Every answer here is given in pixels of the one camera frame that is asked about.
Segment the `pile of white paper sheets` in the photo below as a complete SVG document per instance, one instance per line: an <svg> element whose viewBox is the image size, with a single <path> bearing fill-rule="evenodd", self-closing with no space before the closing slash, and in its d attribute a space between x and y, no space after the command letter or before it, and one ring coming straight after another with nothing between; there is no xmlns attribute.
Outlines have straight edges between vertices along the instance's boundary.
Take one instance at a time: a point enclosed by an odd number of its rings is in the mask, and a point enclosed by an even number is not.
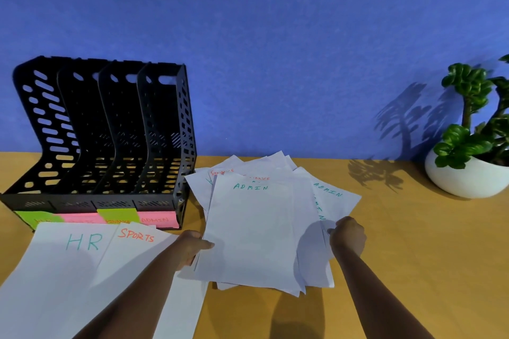
<svg viewBox="0 0 509 339"><path fill-rule="evenodd" d="M314 177L282 151L248 162L233 155L186 181L204 211L203 238L214 245L196 258L194 278L296 297L334 288L328 231L359 194Z"/></svg>

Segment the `small green sticky note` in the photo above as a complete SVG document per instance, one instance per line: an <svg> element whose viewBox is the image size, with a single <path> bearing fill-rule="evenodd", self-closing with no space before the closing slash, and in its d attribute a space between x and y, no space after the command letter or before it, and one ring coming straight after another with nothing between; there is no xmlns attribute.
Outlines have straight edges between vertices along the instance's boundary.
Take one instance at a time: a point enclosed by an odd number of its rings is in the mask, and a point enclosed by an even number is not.
<svg viewBox="0 0 509 339"><path fill-rule="evenodd" d="M107 224L140 223L141 221L136 208L97 209L97 213Z"/></svg>

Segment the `person's right forearm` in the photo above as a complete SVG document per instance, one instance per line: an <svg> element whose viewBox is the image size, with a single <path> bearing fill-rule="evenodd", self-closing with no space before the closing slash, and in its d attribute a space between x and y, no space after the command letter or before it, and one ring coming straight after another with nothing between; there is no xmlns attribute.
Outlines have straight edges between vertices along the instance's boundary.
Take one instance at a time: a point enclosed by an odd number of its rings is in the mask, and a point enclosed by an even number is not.
<svg viewBox="0 0 509 339"><path fill-rule="evenodd" d="M333 252L366 339L435 339L351 248Z"/></svg>

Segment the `pale pink sticky note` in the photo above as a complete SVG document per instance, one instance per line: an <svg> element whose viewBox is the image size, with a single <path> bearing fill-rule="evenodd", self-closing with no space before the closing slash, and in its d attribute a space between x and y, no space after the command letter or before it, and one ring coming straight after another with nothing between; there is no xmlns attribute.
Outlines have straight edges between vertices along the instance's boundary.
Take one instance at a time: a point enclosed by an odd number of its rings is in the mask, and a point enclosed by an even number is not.
<svg viewBox="0 0 509 339"><path fill-rule="evenodd" d="M94 213L59 213L64 222L86 223L86 224L105 224L106 221L96 212Z"/></svg>

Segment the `white round plant pot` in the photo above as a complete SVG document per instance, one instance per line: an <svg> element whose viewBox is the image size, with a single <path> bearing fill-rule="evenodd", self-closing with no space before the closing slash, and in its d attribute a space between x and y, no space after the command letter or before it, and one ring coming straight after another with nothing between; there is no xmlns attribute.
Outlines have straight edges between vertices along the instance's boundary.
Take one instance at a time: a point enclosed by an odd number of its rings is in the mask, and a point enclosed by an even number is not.
<svg viewBox="0 0 509 339"><path fill-rule="evenodd" d="M493 197L509 186L509 167L472 157L465 169L439 168L437 155L430 150L424 162L429 179L443 191L466 199Z"/></svg>

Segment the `green leafy plant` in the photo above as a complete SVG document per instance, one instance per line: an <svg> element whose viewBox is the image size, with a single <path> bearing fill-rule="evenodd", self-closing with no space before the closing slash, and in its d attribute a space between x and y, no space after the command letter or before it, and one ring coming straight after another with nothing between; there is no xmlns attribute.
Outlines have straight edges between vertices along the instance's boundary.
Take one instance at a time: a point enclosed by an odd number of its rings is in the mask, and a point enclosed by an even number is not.
<svg viewBox="0 0 509 339"><path fill-rule="evenodd" d="M509 79L487 77L484 68L455 63L442 79L445 88L454 87L463 99L461 124L451 124L441 142L433 149L438 168L466 168L473 157L502 167L509 167ZM487 122L471 128L472 116L485 107L488 95L495 90L498 105Z"/></svg>

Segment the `white sheet with orange lettering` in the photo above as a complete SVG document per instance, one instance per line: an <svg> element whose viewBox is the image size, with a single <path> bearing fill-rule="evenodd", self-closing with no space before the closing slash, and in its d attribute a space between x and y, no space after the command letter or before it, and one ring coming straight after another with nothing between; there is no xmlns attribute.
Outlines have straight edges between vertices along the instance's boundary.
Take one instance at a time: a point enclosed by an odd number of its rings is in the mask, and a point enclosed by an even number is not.
<svg viewBox="0 0 509 339"><path fill-rule="evenodd" d="M138 223L117 225L99 264L77 285L72 307L64 309L70 315L49 339L71 339L176 239L176 235ZM208 287L207 282L195 279L193 270L185 266L176 272L154 339L193 339Z"/></svg>

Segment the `person's left forearm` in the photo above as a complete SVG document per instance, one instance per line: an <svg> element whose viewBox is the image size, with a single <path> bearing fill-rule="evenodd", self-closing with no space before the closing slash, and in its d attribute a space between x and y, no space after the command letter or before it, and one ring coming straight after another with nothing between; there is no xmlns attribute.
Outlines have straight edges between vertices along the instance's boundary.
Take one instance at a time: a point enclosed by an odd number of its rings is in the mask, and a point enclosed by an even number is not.
<svg viewBox="0 0 509 339"><path fill-rule="evenodd" d="M167 248L73 339L152 339L179 264Z"/></svg>

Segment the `white sheet with blue lettering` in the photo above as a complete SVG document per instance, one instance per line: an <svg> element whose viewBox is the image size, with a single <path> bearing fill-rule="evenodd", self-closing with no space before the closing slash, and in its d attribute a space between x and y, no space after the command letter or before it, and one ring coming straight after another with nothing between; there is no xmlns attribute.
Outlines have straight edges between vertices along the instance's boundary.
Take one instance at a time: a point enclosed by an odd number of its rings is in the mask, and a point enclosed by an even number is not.
<svg viewBox="0 0 509 339"><path fill-rule="evenodd" d="M118 226L42 222L19 264L0 286L0 339L72 339Z"/></svg>

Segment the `bright pink sticky note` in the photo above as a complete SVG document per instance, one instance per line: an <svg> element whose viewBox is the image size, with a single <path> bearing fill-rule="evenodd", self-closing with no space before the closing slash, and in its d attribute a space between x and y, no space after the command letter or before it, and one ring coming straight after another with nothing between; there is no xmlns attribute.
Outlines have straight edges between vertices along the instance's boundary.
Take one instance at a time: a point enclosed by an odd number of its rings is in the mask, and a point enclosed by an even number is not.
<svg viewBox="0 0 509 339"><path fill-rule="evenodd" d="M147 226L155 226L158 229L181 228L176 212L174 211L141 211L137 212L139 222Z"/></svg>

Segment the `large green sticky note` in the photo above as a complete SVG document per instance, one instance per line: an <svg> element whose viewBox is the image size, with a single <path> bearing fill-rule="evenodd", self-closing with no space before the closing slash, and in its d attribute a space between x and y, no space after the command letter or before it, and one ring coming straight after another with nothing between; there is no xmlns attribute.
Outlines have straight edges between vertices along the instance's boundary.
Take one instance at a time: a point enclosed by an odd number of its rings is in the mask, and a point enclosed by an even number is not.
<svg viewBox="0 0 509 339"><path fill-rule="evenodd" d="M46 211L14 211L14 213L33 231L42 222L65 222L61 216Z"/></svg>

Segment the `black plastic file rack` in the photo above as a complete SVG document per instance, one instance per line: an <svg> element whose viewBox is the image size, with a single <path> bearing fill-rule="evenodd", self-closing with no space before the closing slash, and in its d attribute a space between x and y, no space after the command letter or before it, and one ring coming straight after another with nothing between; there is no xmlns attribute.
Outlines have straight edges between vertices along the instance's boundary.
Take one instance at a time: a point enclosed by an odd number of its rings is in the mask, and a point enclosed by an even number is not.
<svg viewBox="0 0 509 339"><path fill-rule="evenodd" d="M174 211L182 228L197 155L185 64L39 56L12 80L42 155L0 194L8 208Z"/></svg>

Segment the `person's left hand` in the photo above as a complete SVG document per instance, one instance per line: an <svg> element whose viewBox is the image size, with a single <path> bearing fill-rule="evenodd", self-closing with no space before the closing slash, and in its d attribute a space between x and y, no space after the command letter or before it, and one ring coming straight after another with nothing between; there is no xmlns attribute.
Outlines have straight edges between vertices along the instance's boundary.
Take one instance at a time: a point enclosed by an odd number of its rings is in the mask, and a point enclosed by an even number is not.
<svg viewBox="0 0 509 339"><path fill-rule="evenodd" d="M191 250L191 240L193 238L201 238L202 234L194 230L186 230L182 232L177 239L166 249L168 251L169 259L175 268L175 271L180 271L185 266L190 266L194 258L201 251Z"/></svg>

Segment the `person's right hand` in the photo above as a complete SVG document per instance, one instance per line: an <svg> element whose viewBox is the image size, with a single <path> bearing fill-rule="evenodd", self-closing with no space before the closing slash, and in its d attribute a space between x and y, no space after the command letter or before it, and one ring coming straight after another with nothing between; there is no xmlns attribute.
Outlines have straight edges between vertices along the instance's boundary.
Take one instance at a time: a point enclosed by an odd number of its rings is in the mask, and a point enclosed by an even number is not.
<svg viewBox="0 0 509 339"><path fill-rule="evenodd" d="M340 237L338 235L333 235L329 236L329 244L334 258L339 262L346 255L353 255L359 258L364 251L366 239L365 228L361 226L360 237Z"/></svg>

